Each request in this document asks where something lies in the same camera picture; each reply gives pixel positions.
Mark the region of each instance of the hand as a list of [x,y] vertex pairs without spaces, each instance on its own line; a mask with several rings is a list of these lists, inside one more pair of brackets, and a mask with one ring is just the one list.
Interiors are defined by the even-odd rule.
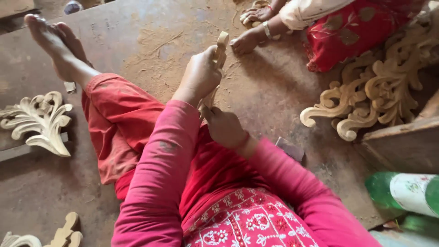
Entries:
[[234,113],[222,112],[217,107],[212,107],[211,110],[204,107],[202,113],[207,120],[210,136],[214,141],[228,149],[245,145],[243,142],[248,134]]
[[215,70],[213,62],[215,50],[216,45],[212,45],[206,51],[191,57],[172,99],[185,101],[197,107],[200,100],[220,84],[221,69]]
[[265,32],[261,27],[262,25],[247,30],[238,38],[231,40],[230,46],[233,52],[238,55],[252,52],[259,43],[263,42],[262,38],[265,36]]
[[270,20],[276,15],[273,10],[269,7],[263,8],[250,8],[244,11],[245,17],[254,22],[264,22]]

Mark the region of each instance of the silver bangle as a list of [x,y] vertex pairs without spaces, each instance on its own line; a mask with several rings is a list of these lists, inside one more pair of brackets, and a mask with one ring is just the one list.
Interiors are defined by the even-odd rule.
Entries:
[[268,37],[269,39],[273,39],[273,37],[272,37],[271,34],[270,34],[270,29],[268,29],[268,21],[264,21],[264,22],[262,23],[262,25],[264,26],[265,35],[267,35],[267,37]]

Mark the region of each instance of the gold leaf print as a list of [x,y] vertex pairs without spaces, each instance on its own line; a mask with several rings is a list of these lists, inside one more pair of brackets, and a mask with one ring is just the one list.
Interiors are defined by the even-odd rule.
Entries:
[[374,17],[375,9],[372,7],[365,7],[360,9],[359,14],[360,20],[362,20],[363,22],[368,22]]
[[323,27],[331,31],[338,30],[343,24],[342,14],[328,17]]
[[340,39],[345,45],[355,44],[355,42],[357,42],[359,38],[360,37],[356,33],[347,28],[343,28],[342,30],[340,30]]

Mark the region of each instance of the carved wooden leaf scroll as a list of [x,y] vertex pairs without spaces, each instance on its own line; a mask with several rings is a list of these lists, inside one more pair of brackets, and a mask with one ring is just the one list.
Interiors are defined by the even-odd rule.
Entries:
[[8,105],[0,110],[0,122],[3,129],[14,129],[12,139],[19,140],[23,134],[35,131],[38,135],[29,137],[26,144],[29,146],[40,146],[52,153],[70,157],[65,148],[60,132],[61,127],[67,126],[71,118],[63,115],[72,110],[71,104],[62,105],[60,92],[52,91],[46,95],[37,95],[32,99],[25,97],[19,105]]

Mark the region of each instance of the red pants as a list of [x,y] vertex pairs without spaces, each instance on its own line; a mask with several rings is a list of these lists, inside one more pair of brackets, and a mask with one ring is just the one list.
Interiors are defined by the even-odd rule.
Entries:
[[[101,183],[115,183],[117,198],[124,200],[134,168],[165,105],[116,74],[93,77],[83,91],[82,105]],[[183,218],[225,190],[269,189],[244,159],[211,139],[207,126],[200,128],[189,174],[180,203]]]

